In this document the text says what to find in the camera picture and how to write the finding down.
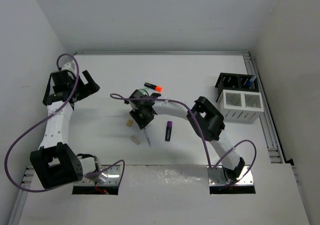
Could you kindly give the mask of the black purple highlighter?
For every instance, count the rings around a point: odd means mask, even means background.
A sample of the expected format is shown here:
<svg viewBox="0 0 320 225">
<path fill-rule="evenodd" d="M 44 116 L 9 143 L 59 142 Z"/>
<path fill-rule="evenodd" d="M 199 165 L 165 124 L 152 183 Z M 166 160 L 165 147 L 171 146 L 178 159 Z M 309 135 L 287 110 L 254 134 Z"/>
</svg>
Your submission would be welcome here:
<svg viewBox="0 0 320 225">
<path fill-rule="evenodd" d="M 172 127 L 173 127 L 173 122 L 167 121 L 166 130 L 165 130 L 165 141 L 166 142 L 169 142 L 171 140 Z"/>
</svg>

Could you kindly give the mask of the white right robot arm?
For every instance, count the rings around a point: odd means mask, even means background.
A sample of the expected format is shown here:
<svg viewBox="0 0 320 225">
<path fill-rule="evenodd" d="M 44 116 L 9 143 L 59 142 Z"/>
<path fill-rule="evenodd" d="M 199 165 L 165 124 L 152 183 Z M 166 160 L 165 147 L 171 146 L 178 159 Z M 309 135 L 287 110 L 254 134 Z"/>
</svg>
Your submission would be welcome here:
<svg viewBox="0 0 320 225">
<path fill-rule="evenodd" d="M 125 104 L 131 105 L 129 112 L 139 128 L 143 130 L 156 115 L 168 115 L 189 121 L 195 133 L 205 143 L 210 143 L 221 159 L 226 177 L 235 183 L 245 166 L 244 159 L 235 151 L 227 133 L 223 115 L 204 96 L 194 101 L 192 108 L 180 101 L 160 98 L 159 93 L 147 95 L 135 90 Z"/>
</svg>

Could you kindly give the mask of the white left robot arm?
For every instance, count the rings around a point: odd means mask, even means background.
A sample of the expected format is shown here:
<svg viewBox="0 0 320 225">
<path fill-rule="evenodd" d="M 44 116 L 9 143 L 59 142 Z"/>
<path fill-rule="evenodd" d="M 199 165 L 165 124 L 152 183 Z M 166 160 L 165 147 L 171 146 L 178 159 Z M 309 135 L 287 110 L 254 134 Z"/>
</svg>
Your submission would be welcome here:
<svg viewBox="0 0 320 225">
<path fill-rule="evenodd" d="M 88 71 L 77 76 L 75 62 L 71 61 L 49 77 L 43 104 L 49 119 L 38 150 L 31 152 L 30 162 L 44 189 L 49 190 L 83 179 L 98 171 L 98 159 L 91 154 L 75 154 L 69 143 L 69 125 L 75 103 L 99 91 Z"/>
</svg>

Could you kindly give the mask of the beige rectangular eraser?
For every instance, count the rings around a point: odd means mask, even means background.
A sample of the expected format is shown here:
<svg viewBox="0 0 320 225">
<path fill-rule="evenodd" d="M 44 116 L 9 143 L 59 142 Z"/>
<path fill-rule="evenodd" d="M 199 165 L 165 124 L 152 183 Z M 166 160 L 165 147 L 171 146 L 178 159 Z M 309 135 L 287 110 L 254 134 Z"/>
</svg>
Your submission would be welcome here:
<svg viewBox="0 0 320 225">
<path fill-rule="evenodd" d="M 136 145 L 139 145 L 141 143 L 140 139 L 135 135 L 131 135 L 130 140 L 133 141 Z"/>
</svg>

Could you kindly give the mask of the tan square eraser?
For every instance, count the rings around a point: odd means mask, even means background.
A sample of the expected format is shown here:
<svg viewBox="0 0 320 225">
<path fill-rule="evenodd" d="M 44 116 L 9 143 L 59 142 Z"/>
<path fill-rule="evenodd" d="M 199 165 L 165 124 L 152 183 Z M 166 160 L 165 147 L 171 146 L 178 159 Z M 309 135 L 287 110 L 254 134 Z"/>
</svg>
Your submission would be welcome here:
<svg viewBox="0 0 320 225">
<path fill-rule="evenodd" d="M 131 127 L 133 125 L 133 120 L 129 119 L 127 122 L 126 122 L 126 125 L 128 127 Z"/>
</svg>

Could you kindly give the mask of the black orange highlighter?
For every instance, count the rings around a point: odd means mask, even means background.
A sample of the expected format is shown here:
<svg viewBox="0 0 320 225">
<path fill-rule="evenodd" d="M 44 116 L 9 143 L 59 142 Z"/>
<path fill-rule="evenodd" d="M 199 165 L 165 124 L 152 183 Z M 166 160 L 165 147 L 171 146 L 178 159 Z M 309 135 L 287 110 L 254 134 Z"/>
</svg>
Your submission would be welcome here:
<svg viewBox="0 0 320 225">
<path fill-rule="evenodd" d="M 163 90 L 162 87 L 160 87 L 160 86 L 158 86 L 158 85 L 154 85 L 154 84 L 148 83 L 148 82 L 145 82 L 145 83 L 144 83 L 144 86 L 145 86 L 146 88 L 155 90 L 155 91 L 157 91 L 157 92 L 159 92 L 159 93 L 161 93 L 162 90 Z"/>
</svg>

